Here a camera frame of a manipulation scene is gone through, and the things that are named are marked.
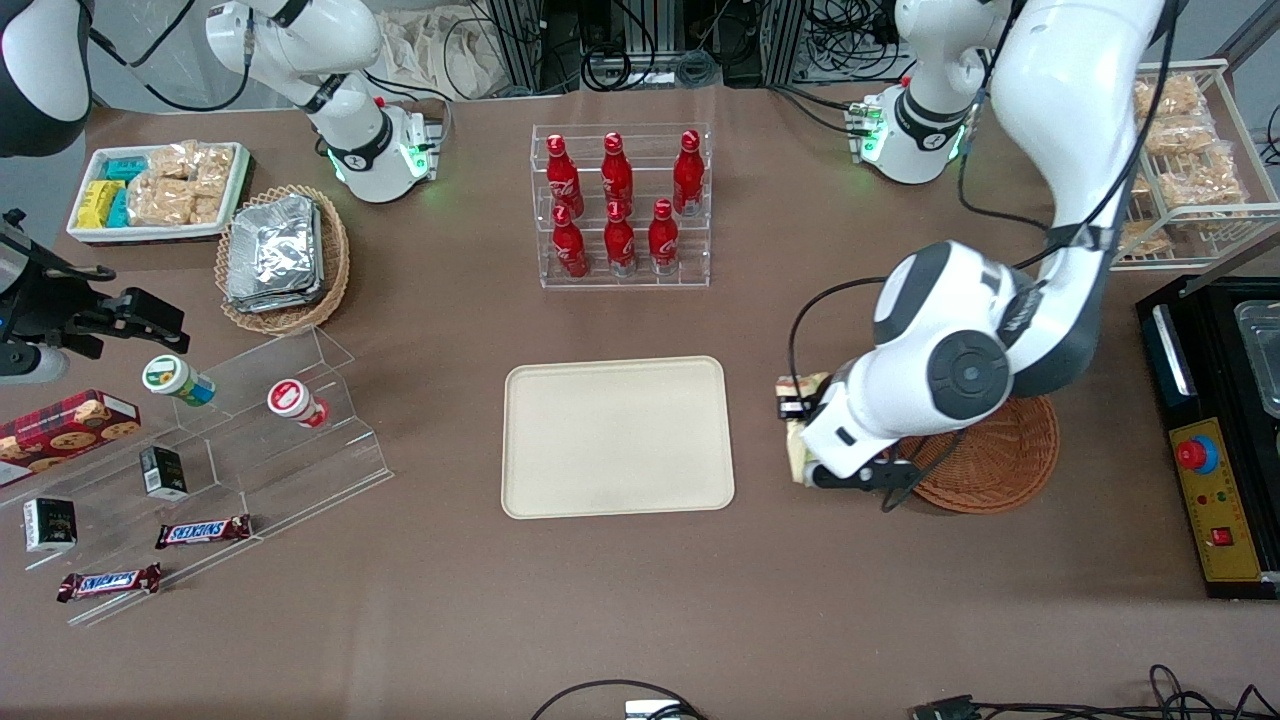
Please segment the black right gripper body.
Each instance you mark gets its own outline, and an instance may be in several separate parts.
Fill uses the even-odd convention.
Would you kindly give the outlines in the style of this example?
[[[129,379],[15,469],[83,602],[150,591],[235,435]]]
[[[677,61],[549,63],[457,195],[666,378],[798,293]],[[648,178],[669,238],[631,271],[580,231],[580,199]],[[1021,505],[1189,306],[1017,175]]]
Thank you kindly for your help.
[[[102,341],[78,327],[83,313],[96,313],[105,293],[95,283],[77,279],[50,279],[46,264],[69,261],[35,242],[22,228],[26,213],[3,213],[3,342],[42,345],[99,359]]]

